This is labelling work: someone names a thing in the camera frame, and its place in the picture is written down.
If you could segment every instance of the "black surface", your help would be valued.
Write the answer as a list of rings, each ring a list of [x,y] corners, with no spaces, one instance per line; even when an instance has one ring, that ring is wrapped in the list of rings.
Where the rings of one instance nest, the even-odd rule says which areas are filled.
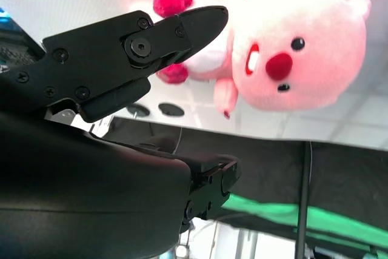
[[[149,258],[178,240],[190,169],[0,113],[0,258]]]
[[[113,123],[115,130],[106,135],[110,140],[136,143],[150,136],[147,123],[119,118]],[[179,135],[178,127],[152,124],[152,128],[155,135]],[[329,143],[312,143],[312,150],[309,205],[388,231],[388,152]],[[260,203],[299,203],[304,142],[255,140],[184,129],[177,153],[199,151],[230,154],[241,159],[243,176],[233,187],[233,193]],[[225,221],[236,227],[296,239],[294,227],[262,218],[242,215]],[[306,242],[354,259],[365,254],[310,237]]]

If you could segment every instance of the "black cable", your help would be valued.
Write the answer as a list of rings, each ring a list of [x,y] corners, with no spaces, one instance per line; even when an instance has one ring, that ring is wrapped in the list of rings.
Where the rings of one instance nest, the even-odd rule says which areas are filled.
[[[175,149],[174,151],[172,152],[173,154],[176,153],[176,151],[178,150],[178,147],[179,147],[179,144],[181,143],[181,139],[182,139],[182,132],[183,132],[183,128],[181,128],[181,131],[179,132],[179,138],[178,138],[178,142],[175,146]]]
[[[306,248],[307,209],[309,206],[309,186],[312,164],[312,145],[306,142],[302,168],[301,198],[298,214],[298,231],[295,242],[295,259],[303,259]]]
[[[212,240],[212,248],[210,250],[210,255],[209,255],[209,259],[212,259],[212,254],[213,254],[213,250],[214,250],[214,247],[215,247],[215,240],[216,240],[216,234],[217,234],[217,227],[218,227],[218,222],[216,222],[216,226],[214,228],[214,234],[213,234],[213,240]]]

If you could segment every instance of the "red pom-pom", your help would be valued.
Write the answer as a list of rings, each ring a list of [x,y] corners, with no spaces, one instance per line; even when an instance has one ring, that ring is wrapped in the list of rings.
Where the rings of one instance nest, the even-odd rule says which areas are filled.
[[[181,84],[189,77],[189,71],[183,63],[172,64],[156,73],[167,84]]]
[[[162,18],[184,12],[193,0],[153,0],[153,11]]]

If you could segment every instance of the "black pole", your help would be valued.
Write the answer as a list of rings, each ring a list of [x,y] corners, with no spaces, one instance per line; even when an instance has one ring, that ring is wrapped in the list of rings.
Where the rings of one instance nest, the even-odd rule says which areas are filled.
[[[312,163],[311,143],[305,143],[302,168],[301,195],[299,202],[298,231],[295,242],[295,259],[304,258],[306,244],[307,208],[309,206],[310,171]]]

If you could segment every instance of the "green strip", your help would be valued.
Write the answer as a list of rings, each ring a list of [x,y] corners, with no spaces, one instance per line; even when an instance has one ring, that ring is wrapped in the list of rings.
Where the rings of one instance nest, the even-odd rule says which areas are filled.
[[[294,204],[258,203],[232,194],[223,208],[257,215],[278,224],[298,224],[298,206]],[[332,232],[368,245],[388,247],[388,232],[317,207],[309,207],[307,227]]]

